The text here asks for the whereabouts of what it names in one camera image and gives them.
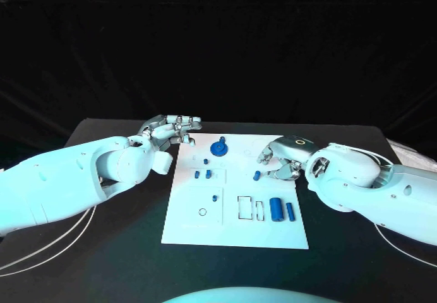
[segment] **wire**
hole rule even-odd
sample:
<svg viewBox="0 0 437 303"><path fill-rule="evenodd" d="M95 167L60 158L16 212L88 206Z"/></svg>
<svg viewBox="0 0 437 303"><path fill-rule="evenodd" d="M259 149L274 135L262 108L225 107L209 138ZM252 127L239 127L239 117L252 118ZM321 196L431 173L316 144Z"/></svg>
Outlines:
<svg viewBox="0 0 437 303"><path fill-rule="evenodd" d="M375 227L376 227L378 233L379 233L379 235L382 236L383 240L389 243L389 245L391 245L402 254L405 254L408 257L414 258L417 261L425 263L427 265L430 265L430 266L432 266L432 267L437 267L437 264L432 264L432 263L424 261L422 259L418 259L415 256L409 255L409 253L404 252L404 251L402 251L402 250L389 242L388 238L385 238L385 236L383 236L383 234L382 234L382 232L381 232L379 227L378 227L376 224L375 224Z"/></svg>
<svg viewBox="0 0 437 303"><path fill-rule="evenodd" d="M10 262L8 264L3 265L3 267L0 267L0 270L3 270L4 268L13 266L16 263L20 263L21 261L24 261L26 259L29 259L30 257L33 257L36 254L39 254L43 250L46 250L69 233L70 231L75 229L75 227L79 225L79 223L82 222L86 214L89 212L89 209L86 209L86 212L82 215L82 218L78 220L78 222L75 223L75 225L70 227L70 229L65 232L65 234L52 242L49 243L43 248L40 248L36 252L30 253L26 257L21 257L21 259L16 260L14 262Z"/></svg>
<svg viewBox="0 0 437 303"><path fill-rule="evenodd" d="M83 227L83 229L82 229L82 232L81 232L79 235L76 236L75 240L69 243L69 245L66 246L66 248L65 248L55 256L49 257L49 258L47 258L43 262L40 262L39 264L36 264L36 265L33 265L33 266L24 268L23 270L14 271L13 273L7 273L7 274L4 274L4 275L0 275L0 277L14 275L16 273L21 273L23 271L30 270L32 268L40 266L43 263L49 262L53 258L56 258L56 257L68 250L68 248L70 248L70 246L75 244L75 241L81 238L81 235L83 234L83 232L85 232L85 230L86 230L86 228L88 228L88 225L89 225L91 220L92 220L92 216L94 216L94 213L95 213L95 208L96 208L96 206L94 206L94 208L92 208L92 213L91 213L91 216L89 216L86 225L85 225L85 227Z"/></svg>

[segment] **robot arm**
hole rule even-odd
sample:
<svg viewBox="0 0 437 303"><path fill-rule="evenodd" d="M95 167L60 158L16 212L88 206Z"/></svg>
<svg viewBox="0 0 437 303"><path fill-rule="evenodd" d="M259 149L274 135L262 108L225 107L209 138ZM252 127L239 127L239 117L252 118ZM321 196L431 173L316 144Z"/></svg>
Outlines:
<svg viewBox="0 0 437 303"><path fill-rule="evenodd" d="M194 144L186 133L200 119L157 116L131 137L111 137L24 160L0 173L0 236L62 220L145 180L167 174L171 143Z"/></svg>
<svg viewBox="0 0 437 303"><path fill-rule="evenodd" d="M278 157L282 167L267 177L295 180L337 211L357 211L375 224L437 245L437 173L394 165L381 155L331 143L319 149L295 136L269 142L258 157Z"/></svg>

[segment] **table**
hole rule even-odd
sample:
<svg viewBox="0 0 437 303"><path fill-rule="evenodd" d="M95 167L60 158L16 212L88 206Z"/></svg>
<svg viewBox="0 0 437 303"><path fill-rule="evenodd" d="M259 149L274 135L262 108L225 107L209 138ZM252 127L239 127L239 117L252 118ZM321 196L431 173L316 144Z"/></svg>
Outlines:
<svg viewBox="0 0 437 303"><path fill-rule="evenodd" d="M86 119L66 146L132 135L141 123ZM369 126L205 122L202 132L295 134L319 146L346 144L398 162L381 131ZM169 152L176 159L177 146ZM331 210L307 190L304 178L297 180L297 197L310 250L161 244L173 172L174 164L167 176L151 172L140 185L96 207L79 241L56 259L0 278L1 302L161 302L231 286L288 289L342 302L431 301L437 270L386 244L357 213ZM0 245L1 264L44 246L78 218L11 233ZM52 256L79 232L13 270ZM383 234L408 252L437 261L435 247L389 230Z"/></svg>

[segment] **black backdrop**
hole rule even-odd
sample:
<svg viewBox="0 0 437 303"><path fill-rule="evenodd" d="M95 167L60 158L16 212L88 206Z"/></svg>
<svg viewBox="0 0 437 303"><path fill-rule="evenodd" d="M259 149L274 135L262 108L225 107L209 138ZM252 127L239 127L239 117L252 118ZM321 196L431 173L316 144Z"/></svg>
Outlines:
<svg viewBox="0 0 437 303"><path fill-rule="evenodd" d="M437 157L419 1L0 1L0 166L86 117L363 124Z"/></svg>

